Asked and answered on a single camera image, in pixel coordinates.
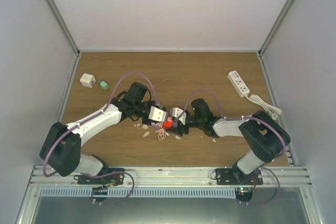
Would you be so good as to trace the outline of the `purple plug adapter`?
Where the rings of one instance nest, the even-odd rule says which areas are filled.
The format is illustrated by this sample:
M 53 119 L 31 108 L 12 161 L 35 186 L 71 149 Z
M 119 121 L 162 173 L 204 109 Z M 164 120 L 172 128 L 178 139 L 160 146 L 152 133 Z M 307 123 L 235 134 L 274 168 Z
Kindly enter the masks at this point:
M 178 129 L 181 124 L 180 120 L 173 119 L 171 129 Z

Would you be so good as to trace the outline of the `red plug block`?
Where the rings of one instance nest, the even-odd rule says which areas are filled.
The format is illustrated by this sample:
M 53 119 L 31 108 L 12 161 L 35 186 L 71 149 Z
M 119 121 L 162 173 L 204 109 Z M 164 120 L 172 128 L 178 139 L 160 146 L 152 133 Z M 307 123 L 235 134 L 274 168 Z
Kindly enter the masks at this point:
M 162 128 L 167 130 L 167 129 L 170 129 L 172 126 L 173 126 L 173 122 L 172 120 L 167 120 L 166 122 L 163 122 L 162 123 Z

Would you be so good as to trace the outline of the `green adapter plug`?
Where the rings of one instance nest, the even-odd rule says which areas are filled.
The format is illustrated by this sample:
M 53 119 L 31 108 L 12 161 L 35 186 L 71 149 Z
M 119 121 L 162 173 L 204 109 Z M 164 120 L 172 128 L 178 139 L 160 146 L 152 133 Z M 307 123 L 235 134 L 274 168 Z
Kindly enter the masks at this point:
M 99 81 L 99 85 L 104 90 L 108 90 L 109 89 L 109 85 L 105 81 L 103 81 L 103 80 Z

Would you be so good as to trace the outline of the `white cube adapter plug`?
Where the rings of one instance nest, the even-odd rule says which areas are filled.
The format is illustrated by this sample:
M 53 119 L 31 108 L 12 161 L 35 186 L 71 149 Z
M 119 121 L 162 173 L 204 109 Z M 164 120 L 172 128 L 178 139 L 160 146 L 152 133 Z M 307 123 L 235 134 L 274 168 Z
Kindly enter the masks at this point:
M 96 83 L 96 79 L 94 75 L 84 73 L 80 78 L 80 83 L 87 88 L 92 88 L 94 84 Z

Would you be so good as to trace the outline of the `white power strip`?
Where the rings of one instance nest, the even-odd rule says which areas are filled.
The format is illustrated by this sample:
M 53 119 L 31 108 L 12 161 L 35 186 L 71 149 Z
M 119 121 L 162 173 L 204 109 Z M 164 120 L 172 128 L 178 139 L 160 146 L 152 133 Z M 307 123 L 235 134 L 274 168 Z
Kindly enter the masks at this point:
M 250 94 L 249 88 L 237 71 L 229 72 L 227 77 L 240 97 L 247 97 Z

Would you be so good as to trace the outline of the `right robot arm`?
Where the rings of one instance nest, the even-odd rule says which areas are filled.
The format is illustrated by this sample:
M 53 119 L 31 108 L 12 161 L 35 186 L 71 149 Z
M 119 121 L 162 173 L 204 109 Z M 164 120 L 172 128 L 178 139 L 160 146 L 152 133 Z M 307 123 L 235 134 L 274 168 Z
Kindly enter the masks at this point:
M 256 169 L 283 155 L 291 142 L 289 134 L 264 111 L 235 119 L 219 117 L 204 99 L 192 101 L 192 111 L 170 110 L 178 135 L 188 134 L 192 127 L 213 138 L 236 136 L 246 140 L 250 150 L 232 166 L 233 180 L 240 185 L 247 183 Z

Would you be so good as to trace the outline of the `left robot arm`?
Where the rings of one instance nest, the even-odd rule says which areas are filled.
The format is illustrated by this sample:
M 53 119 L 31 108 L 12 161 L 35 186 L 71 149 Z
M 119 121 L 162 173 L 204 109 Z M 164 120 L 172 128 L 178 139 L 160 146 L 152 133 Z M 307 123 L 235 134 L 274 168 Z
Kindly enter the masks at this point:
M 139 83 L 131 84 L 128 91 L 123 91 L 91 115 L 68 124 L 54 123 L 40 150 L 43 163 L 43 175 L 62 177 L 73 172 L 89 175 L 96 184 L 103 184 L 108 179 L 106 164 L 94 155 L 81 152 L 82 146 L 92 137 L 116 125 L 127 118 L 140 118 L 149 114 L 153 101 L 144 102 L 148 88 Z

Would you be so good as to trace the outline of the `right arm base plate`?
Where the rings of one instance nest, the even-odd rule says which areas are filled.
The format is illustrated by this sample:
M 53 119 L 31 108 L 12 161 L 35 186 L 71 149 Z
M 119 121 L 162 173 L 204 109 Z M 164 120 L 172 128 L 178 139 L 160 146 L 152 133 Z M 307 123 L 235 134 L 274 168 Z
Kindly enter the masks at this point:
M 217 168 L 215 169 L 217 185 L 262 185 L 263 179 L 261 172 L 253 171 L 250 174 L 244 174 L 238 168 Z

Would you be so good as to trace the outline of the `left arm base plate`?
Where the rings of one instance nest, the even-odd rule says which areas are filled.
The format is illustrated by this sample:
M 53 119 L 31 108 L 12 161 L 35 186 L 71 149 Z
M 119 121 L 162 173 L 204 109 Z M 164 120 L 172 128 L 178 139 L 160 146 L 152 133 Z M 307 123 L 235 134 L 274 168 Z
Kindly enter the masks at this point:
M 95 177 L 88 177 L 85 175 L 75 175 L 74 180 L 76 180 L 79 185 L 117 186 L 123 184 L 124 180 L 123 172 L 125 172 L 124 168 L 105 167 Z

